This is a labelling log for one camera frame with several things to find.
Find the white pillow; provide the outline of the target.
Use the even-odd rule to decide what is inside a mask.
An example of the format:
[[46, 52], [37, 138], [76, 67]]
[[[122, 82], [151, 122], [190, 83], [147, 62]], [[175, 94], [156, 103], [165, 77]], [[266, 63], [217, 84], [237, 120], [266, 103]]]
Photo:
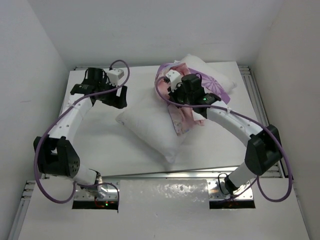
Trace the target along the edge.
[[[165, 76], [171, 70], [182, 76], [201, 74], [204, 91], [218, 95], [226, 104], [231, 100], [229, 93], [237, 86], [226, 75], [190, 54], [182, 60], [162, 64], [155, 77]], [[116, 121], [158, 151], [169, 163], [175, 162], [188, 131], [205, 124], [205, 118], [191, 108], [167, 104], [154, 89], [147, 90], [144, 98], [119, 114]]]

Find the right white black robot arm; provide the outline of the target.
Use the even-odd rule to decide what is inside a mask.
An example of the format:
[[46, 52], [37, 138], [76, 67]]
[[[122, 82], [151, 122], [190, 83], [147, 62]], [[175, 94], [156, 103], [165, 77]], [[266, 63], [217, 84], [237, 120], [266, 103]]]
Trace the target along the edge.
[[219, 124], [246, 147], [244, 162], [224, 178], [228, 194], [233, 194], [250, 179], [263, 175], [283, 157], [279, 149], [279, 131], [275, 126], [259, 126], [252, 120], [233, 114], [218, 95], [205, 92], [202, 79], [197, 74], [181, 76], [172, 71], [166, 74], [165, 79], [170, 83], [170, 101], [176, 106], [192, 109], [196, 117]]

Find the pink purple pillowcase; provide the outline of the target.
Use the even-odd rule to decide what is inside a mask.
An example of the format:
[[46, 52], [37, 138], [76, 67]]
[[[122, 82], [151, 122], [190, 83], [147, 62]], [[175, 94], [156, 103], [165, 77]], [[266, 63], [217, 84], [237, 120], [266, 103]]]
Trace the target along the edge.
[[155, 91], [171, 103], [167, 112], [177, 136], [194, 126], [204, 125], [205, 118], [185, 105], [208, 104], [211, 95], [228, 104], [235, 84], [206, 63], [175, 61], [160, 65], [155, 75]]

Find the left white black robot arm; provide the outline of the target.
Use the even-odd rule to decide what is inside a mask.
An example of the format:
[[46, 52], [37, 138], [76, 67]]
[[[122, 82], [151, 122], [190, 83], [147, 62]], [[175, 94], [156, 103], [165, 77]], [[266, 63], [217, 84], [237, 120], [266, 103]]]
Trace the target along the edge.
[[80, 185], [91, 186], [97, 181], [98, 172], [81, 163], [73, 141], [85, 115], [97, 101], [105, 105], [123, 109], [127, 106], [127, 87], [117, 87], [125, 75], [119, 68], [90, 67], [85, 71], [84, 79], [70, 91], [62, 118], [54, 124], [40, 143], [40, 137], [34, 140], [34, 149], [38, 151], [37, 167], [40, 173], [64, 177]]

